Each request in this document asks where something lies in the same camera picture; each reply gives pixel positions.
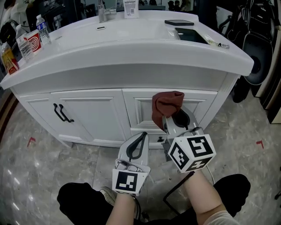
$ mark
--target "marble floor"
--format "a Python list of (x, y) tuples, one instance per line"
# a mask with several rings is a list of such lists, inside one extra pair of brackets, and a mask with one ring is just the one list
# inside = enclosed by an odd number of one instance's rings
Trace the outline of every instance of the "marble floor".
[[(242, 225), (281, 224), (281, 125), (270, 125), (266, 112), (251, 94), (240, 104), (228, 98), (205, 130), (217, 151), (209, 167), (216, 181), (241, 173), (252, 188), (236, 219)], [(28, 145), (30, 137), (35, 142)], [(257, 145), (263, 141), (264, 149)], [(74, 145), (64, 147), (19, 104), (0, 145), (0, 223), (2, 225), (70, 225), (59, 210), (58, 191), (68, 182), (88, 182), (94, 189), (111, 186), (118, 149)], [(180, 180), (162, 150), (150, 151), (151, 174), (139, 201), (151, 219), (174, 214), (163, 196)], [(207, 178), (210, 175), (204, 169)], [(169, 197), (178, 210), (188, 207), (184, 190)]]

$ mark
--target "shoe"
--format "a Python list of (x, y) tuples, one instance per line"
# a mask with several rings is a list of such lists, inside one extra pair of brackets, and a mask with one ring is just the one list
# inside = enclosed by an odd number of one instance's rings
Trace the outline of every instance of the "shoe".
[(104, 195), (105, 201), (114, 206), (116, 201), (116, 194), (108, 187), (102, 187), (100, 192)]

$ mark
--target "drawer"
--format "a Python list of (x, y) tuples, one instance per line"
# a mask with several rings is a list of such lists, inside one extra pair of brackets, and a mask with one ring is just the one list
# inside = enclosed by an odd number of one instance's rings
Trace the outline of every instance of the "drawer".
[(131, 128), (132, 135), (136, 135), (141, 132), (147, 132), (149, 135), (149, 149), (162, 149), (162, 143), (165, 142), (167, 134), (161, 129), (136, 129)]
[(184, 93), (183, 105), (192, 111), (198, 123), (207, 113), (216, 91), (200, 91), (186, 89), (130, 88), (122, 89), (131, 128), (158, 129), (152, 121), (152, 97), (164, 91), (180, 91)]

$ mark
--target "red tape mark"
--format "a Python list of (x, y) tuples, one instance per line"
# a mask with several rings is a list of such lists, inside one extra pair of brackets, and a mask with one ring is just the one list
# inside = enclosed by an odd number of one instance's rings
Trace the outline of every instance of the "red tape mark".
[(29, 144), (30, 144), (31, 141), (36, 142), (36, 139), (33, 138), (33, 137), (31, 137), (31, 138), (29, 139), (29, 142), (28, 142), (28, 144), (27, 144), (27, 147), (29, 146)]
[(257, 145), (262, 144), (262, 148), (263, 148), (263, 141), (256, 142), (256, 144)]

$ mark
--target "white countertop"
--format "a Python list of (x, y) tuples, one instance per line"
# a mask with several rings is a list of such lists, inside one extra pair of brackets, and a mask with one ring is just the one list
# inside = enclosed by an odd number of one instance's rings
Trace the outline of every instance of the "white countertop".
[[(183, 19), (206, 40), (228, 44), (224, 49), (179, 40), (174, 26), (164, 20)], [(50, 34), (52, 44), (16, 73), (1, 82), (3, 89), (48, 74), (80, 68), (120, 64), (187, 65), (248, 76), (253, 60), (222, 35), (198, 21), (192, 14), (170, 11), (140, 11), (138, 19), (124, 19), (119, 12), (113, 20), (99, 23), (88, 18)]]

